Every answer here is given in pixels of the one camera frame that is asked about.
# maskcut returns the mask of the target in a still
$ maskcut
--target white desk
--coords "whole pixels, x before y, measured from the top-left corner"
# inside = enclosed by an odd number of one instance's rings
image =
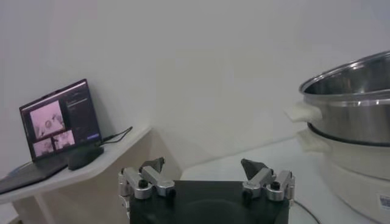
[[[104,153],[89,165],[74,171],[64,169],[47,180],[33,184],[15,191],[0,195],[0,204],[12,202],[22,198],[34,196],[48,223],[54,219],[41,196],[41,193],[65,187],[80,181],[88,180],[102,173],[113,164],[121,155],[130,149],[136,142],[151,130],[150,127],[134,127],[122,141],[104,146]]]
[[[246,179],[241,159],[265,163],[277,173],[283,169],[291,170],[296,176],[296,200],[308,207],[322,224],[368,224],[373,221],[363,217],[330,192],[321,178],[320,155],[304,154],[296,139],[260,147],[233,156],[210,161],[190,167],[183,171],[181,180],[227,180],[244,181]],[[295,212],[294,221],[298,222]]]

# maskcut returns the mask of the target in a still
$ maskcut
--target label sticker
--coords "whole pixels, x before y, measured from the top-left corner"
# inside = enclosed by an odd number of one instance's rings
[[[378,194],[379,208],[390,211],[390,196]]]

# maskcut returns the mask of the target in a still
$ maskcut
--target white pot handle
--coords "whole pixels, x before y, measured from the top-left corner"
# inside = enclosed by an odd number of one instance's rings
[[[321,110],[303,101],[285,109],[285,114],[292,122],[313,122],[322,119]]]
[[[332,149],[309,129],[298,132],[297,139],[304,152],[330,152]]]

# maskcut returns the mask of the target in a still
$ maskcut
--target computer mouse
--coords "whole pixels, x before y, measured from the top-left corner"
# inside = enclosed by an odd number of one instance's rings
[[[103,147],[91,146],[91,147],[82,147],[76,149],[74,153],[69,157],[68,160],[68,169],[77,170],[81,167],[92,163],[97,157],[99,157],[104,152]]]

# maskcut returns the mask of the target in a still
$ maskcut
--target black cable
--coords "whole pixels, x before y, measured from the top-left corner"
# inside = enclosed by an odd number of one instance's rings
[[[311,216],[312,216],[312,218],[314,218],[315,219],[315,221],[318,223],[318,224],[321,224],[321,222],[319,221],[319,219],[306,207],[306,206],[304,206],[303,204],[301,204],[301,202],[299,202],[299,201],[296,201],[296,200],[294,200],[294,202],[295,202],[295,204],[297,204],[297,205],[299,205],[301,208],[303,208],[306,212],[308,212]]]
[[[112,143],[117,143],[117,142],[120,142],[131,130],[133,129],[133,126],[127,128],[126,130],[118,133],[118,134],[115,134],[115,135],[110,135],[106,138],[104,138],[102,140],[102,142],[99,144],[99,146],[102,146],[102,145],[106,145],[106,144],[112,144]],[[118,140],[115,140],[115,141],[108,141],[108,140],[111,140],[119,135],[122,135]]]

